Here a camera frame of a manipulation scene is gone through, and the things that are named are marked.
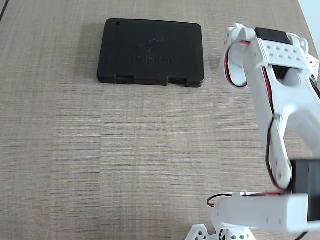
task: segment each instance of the case lid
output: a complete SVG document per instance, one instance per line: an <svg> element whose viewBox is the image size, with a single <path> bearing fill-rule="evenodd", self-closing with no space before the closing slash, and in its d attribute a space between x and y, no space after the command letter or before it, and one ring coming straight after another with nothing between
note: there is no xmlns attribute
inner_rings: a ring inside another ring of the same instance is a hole
<svg viewBox="0 0 320 240"><path fill-rule="evenodd" d="M101 83L200 87L205 77L201 26L108 19L97 77Z"/></svg>

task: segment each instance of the table surface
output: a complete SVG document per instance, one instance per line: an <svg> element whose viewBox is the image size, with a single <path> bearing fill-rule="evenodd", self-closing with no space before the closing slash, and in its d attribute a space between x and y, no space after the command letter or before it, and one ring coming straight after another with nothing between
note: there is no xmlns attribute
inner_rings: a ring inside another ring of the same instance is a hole
<svg viewBox="0 0 320 240"><path fill-rule="evenodd" d="M200 24L204 85L99 83L109 18ZM250 92L218 73L233 22L296 33L315 55L298 0L10 0L0 23L0 238L184 239L193 224L214 232L211 195L272 189ZM286 144L290 156L309 154L294 132Z"/></svg>

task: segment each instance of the white robotic arm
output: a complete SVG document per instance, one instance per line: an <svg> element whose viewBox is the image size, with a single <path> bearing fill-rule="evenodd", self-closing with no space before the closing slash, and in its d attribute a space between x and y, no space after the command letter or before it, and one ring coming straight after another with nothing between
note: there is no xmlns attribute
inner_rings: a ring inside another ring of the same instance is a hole
<svg viewBox="0 0 320 240"><path fill-rule="evenodd" d="M194 225L186 240L255 240L249 228L320 229L316 207L320 162L290 160L284 141L286 129L294 128L313 155L320 157L320 92L311 80L318 79L319 61L308 51L308 41L292 33L254 30L238 23L227 30L219 71L232 88L250 89L266 166L277 192L213 196L223 197L215 204L211 199L207 202L213 207L211 220L217 234L210 236L204 225Z"/></svg>

